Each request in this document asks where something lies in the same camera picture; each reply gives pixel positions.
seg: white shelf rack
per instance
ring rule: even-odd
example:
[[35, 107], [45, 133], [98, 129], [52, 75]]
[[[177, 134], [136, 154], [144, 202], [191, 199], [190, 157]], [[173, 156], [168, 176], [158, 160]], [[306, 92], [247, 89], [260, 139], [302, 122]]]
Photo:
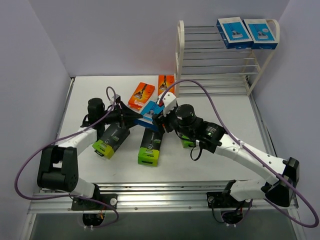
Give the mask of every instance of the white shelf rack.
[[[279, 40], [279, 23], [274, 19], [268, 19], [267, 23], [274, 24]], [[211, 95], [249, 96], [275, 53], [263, 50], [227, 49], [217, 26], [185, 26], [181, 20], [177, 26], [174, 78], [197, 80]], [[257, 56], [265, 59], [262, 65]], [[191, 82], [183, 82], [176, 87], [176, 94], [204, 93]]]

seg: white table surface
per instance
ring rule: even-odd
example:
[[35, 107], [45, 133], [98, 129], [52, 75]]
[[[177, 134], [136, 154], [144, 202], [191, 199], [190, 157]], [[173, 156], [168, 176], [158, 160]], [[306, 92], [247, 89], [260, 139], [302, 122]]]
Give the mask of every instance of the white table surface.
[[[106, 87], [111, 86], [127, 104], [139, 82], [158, 85], [158, 76], [82, 76], [76, 77], [62, 123], [60, 136], [77, 131], [87, 114], [88, 100], [102, 98], [109, 105]], [[157, 89], [152, 98], [157, 98]], [[213, 96], [221, 118], [230, 131], [246, 143], [265, 150], [258, 125], [247, 96]], [[205, 96], [178, 98], [178, 103], [191, 104], [198, 117], [219, 123]], [[89, 146], [78, 156], [79, 176], [93, 183], [150, 183], [228, 181], [256, 179], [259, 176], [242, 165], [208, 151], [198, 161], [190, 159], [190, 149], [182, 147], [174, 132], [163, 136], [158, 166], [138, 164], [138, 152], [144, 128], [135, 126], [131, 134], [109, 160], [100, 157]]]

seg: white wall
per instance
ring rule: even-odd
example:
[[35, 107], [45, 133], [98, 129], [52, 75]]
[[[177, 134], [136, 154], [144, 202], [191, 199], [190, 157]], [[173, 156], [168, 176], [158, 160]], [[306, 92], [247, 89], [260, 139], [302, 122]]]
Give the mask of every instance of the white wall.
[[289, 0], [29, 0], [73, 76], [174, 72], [178, 20], [279, 19]]
[[[291, 0], [279, 23], [280, 45], [254, 91], [277, 154], [300, 161], [297, 186], [320, 213], [320, 1]], [[313, 223], [300, 202], [302, 221]], [[320, 228], [307, 229], [308, 240]]]
[[[27, 0], [0, 7], [0, 239], [16, 240], [29, 201], [14, 190], [22, 163], [55, 137], [70, 78]], [[21, 190], [36, 186], [37, 157], [21, 177]]]

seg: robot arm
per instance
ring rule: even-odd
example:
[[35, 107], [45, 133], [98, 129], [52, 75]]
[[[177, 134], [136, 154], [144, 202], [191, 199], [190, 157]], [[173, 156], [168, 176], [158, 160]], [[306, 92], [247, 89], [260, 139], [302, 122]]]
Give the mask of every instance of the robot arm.
[[99, 187], [79, 177], [78, 155], [101, 138], [105, 125], [119, 123], [122, 128], [131, 128], [135, 121], [143, 116], [129, 109], [117, 96], [115, 108], [101, 122], [86, 131], [104, 115], [105, 105], [100, 98], [88, 101], [88, 114], [84, 117], [77, 134], [63, 143], [51, 145], [42, 150], [37, 185], [41, 188], [60, 190], [72, 195], [100, 199]]
[[240, 145], [238, 145], [222, 126], [197, 117], [191, 105], [178, 106], [176, 97], [170, 92], [166, 93], [162, 102], [158, 100], [157, 104], [164, 106], [161, 113], [152, 117], [153, 124], [158, 127], [160, 132], [176, 131], [188, 137], [200, 149], [232, 159], [261, 176], [259, 180], [230, 181], [224, 190], [230, 201], [241, 202], [246, 199], [267, 198], [282, 207], [290, 205], [293, 197], [292, 190], [244, 150], [243, 145], [286, 178], [293, 186], [296, 186], [299, 181], [299, 162], [296, 159], [290, 157], [289, 160], [284, 160], [271, 156], [243, 141], [240, 141]]

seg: cable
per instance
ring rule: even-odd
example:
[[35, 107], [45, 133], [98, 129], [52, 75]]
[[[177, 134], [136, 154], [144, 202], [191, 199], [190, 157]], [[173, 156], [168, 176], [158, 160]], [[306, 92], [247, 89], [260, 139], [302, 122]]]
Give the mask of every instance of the cable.
[[212, 216], [213, 216], [214, 220], [215, 220], [217, 223], [219, 223], [219, 224], [224, 224], [224, 223], [225, 223], [225, 221], [219, 221], [219, 220], [216, 218], [216, 216], [215, 216], [215, 211], [214, 211], [214, 203], [213, 203], [213, 202], [211, 202], [211, 211], [212, 211]]
[[242, 213], [241, 214], [237, 214], [238, 210], [240, 208], [242, 208], [242, 206], [245, 204], [245, 201], [242, 201], [239, 206], [235, 209], [235, 210], [232, 210], [232, 211], [225, 211], [224, 213], [222, 213], [221, 215], [221, 218], [223, 219], [223, 221], [219, 221], [216, 216], [215, 216], [215, 213], [214, 213], [214, 204], [213, 202], [211, 203], [211, 211], [212, 211], [212, 215], [213, 215], [213, 218], [214, 220], [219, 223], [219, 224], [231, 224], [231, 225], [237, 225], [239, 224], [240, 222], [242, 222], [248, 215], [251, 207], [252, 207], [252, 202], [253, 200], [251, 199], [250, 200], [250, 203], [249, 203], [249, 207], [245, 213], [245, 215], [239, 220], [237, 221], [237, 218], [239, 218], [241, 215], [243, 215]]
[[233, 225], [237, 225], [239, 223], [241, 223], [249, 214], [249, 211], [252, 207], [252, 202], [253, 202], [253, 199], [250, 200], [249, 202], [249, 207], [245, 213], [245, 215], [240, 219], [240, 221], [238, 222], [235, 222], [236, 221], [236, 218], [240, 217], [241, 215], [243, 215], [242, 213], [241, 214], [237, 214], [237, 215], [233, 215], [233, 214], [236, 214], [238, 212], [238, 210], [240, 208], [243, 207], [243, 205], [245, 204], [246, 201], [242, 201], [240, 203], [240, 205], [234, 210], [234, 211], [225, 211], [224, 213], [221, 214], [221, 217], [222, 219], [227, 223], [227, 224], [233, 224]]
[[[218, 118], [220, 124], [222, 125], [222, 127], [225, 129], [225, 131], [227, 132], [227, 134], [233, 139], [233, 141], [235, 143], [237, 143], [238, 145], [240, 145], [240, 142], [238, 141], [238, 139], [235, 138], [235, 136], [229, 131], [229, 129], [227, 128], [227, 126], [224, 124], [224, 122], [222, 121], [217, 108], [214, 104], [214, 102], [212, 101], [210, 94], [208, 93], [208, 91], [204, 88], [204, 86], [202, 86], [199, 82], [195, 81], [195, 80], [179, 80], [174, 82], [172, 85], [170, 85], [162, 94], [161, 98], [160, 98], [160, 102], [162, 102], [163, 98], [165, 97], [166, 93], [175, 85], [180, 84], [182, 82], [192, 82], [196, 85], [198, 85], [205, 93], [205, 95], [208, 97], [210, 104], [213, 108], [213, 111], [216, 115], [216, 117]], [[287, 216], [289, 219], [291, 219], [292, 221], [294, 221], [295, 223], [306, 227], [306, 228], [315, 228], [319, 225], [319, 217], [318, 214], [316, 212], [316, 210], [311, 206], [311, 204], [308, 202], [308, 200], [292, 185], [290, 184], [286, 179], [284, 179], [281, 174], [277, 173], [275, 170], [273, 170], [270, 166], [268, 166], [264, 161], [262, 161], [262, 159], [260, 159], [253, 151], [251, 151], [245, 144], [242, 145], [243, 149], [245, 149], [249, 154], [251, 154], [251, 156], [253, 156], [259, 163], [261, 163], [266, 169], [268, 169], [271, 173], [273, 173], [279, 180], [281, 180], [283, 183], [285, 183], [306, 205], [307, 207], [310, 209], [310, 211], [312, 212], [313, 216], [314, 216], [314, 223], [313, 224], [306, 224], [303, 222], [300, 222], [298, 220], [296, 220], [295, 218], [291, 217], [287, 212], [285, 212], [284, 210], [280, 209], [279, 207], [277, 207], [275, 204], [273, 204], [272, 202], [270, 202], [269, 200], [265, 199], [269, 204], [271, 204], [271, 206], [273, 206], [275, 209], [277, 209], [280, 213], [282, 213], [283, 215]]]
[[197, 147], [197, 146], [194, 146], [194, 147], [191, 149], [191, 151], [190, 151], [190, 158], [191, 158], [193, 161], [198, 161], [198, 160], [199, 160], [199, 158], [201, 157], [201, 154], [202, 154], [202, 150], [203, 150], [203, 148], [200, 147], [199, 154], [198, 154], [198, 156], [194, 159], [194, 158], [192, 157], [192, 152], [193, 152], [193, 150], [194, 150], [196, 147]]
[[[116, 92], [115, 90], [108, 86], [106, 88], [106, 96], [107, 98], [110, 100], [110, 97], [108, 95], [108, 90], [112, 90], [113, 92], [113, 95], [114, 95], [114, 99], [116, 99]], [[106, 224], [101, 224], [99, 226], [95, 226], [95, 228], [102, 228], [102, 227], [106, 227], [110, 224], [113, 224], [115, 223], [116, 221], [118, 221], [119, 219], [119, 213], [110, 205], [102, 202], [102, 201], [98, 201], [98, 200], [95, 200], [95, 199], [92, 199], [92, 198], [88, 198], [88, 197], [83, 197], [83, 196], [76, 196], [76, 195], [73, 195], [73, 194], [63, 194], [63, 195], [56, 195], [56, 196], [45, 196], [45, 197], [32, 197], [32, 196], [26, 196], [24, 195], [20, 190], [19, 190], [19, 187], [18, 187], [18, 181], [19, 181], [19, 177], [22, 173], [22, 171], [25, 169], [25, 167], [27, 166], [27, 164], [38, 154], [40, 153], [43, 149], [45, 149], [46, 147], [56, 143], [56, 142], [59, 142], [59, 141], [62, 141], [62, 140], [66, 140], [66, 139], [69, 139], [69, 138], [72, 138], [74, 136], [77, 136], [87, 130], [89, 130], [90, 128], [93, 128], [95, 125], [97, 125], [98, 123], [100, 123], [103, 119], [105, 119], [106, 116], [109, 115], [109, 113], [115, 108], [115, 105], [116, 105], [116, 101], [113, 101], [112, 103], [112, 108], [107, 111], [107, 113], [101, 117], [98, 121], [96, 121], [95, 123], [93, 123], [92, 125], [86, 127], [83, 131], [78, 131], [78, 132], [75, 132], [73, 134], [70, 134], [68, 136], [64, 136], [64, 137], [61, 137], [61, 138], [58, 138], [58, 139], [55, 139], [54, 141], [51, 141], [50, 143], [42, 146], [41, 148], [39, 148], [37, 151], [35, 151], [25, 162], [24, 164], [21, 166], [21, 168], [19, 169], [19, 171], [17, 172], [16, 174], [16, 177], [15, 177], [15, 180], [14, 180], [14, 190], [15, 192], [23, 199], [27, 199], [27, 200], [32, 200], [32, 201], [35, 201], [35, 200], [49, 200], [49, 199], [57, 199], [57, 198], [64, 198], [64, 197], [77, 197], [77, 198], [80, 198], [80, 199], [83, 199], [83, 200], [88, 200], [88, 201], [91, 201], [91, 202], [94, 202], [96, 204], [101, 204], [103, 206], [105, 206], [107, 209], [110, 209], [112, 211], [114, 211], [114, 213], [116, 214], [116, 218], [110, 222], [107, 222]]]

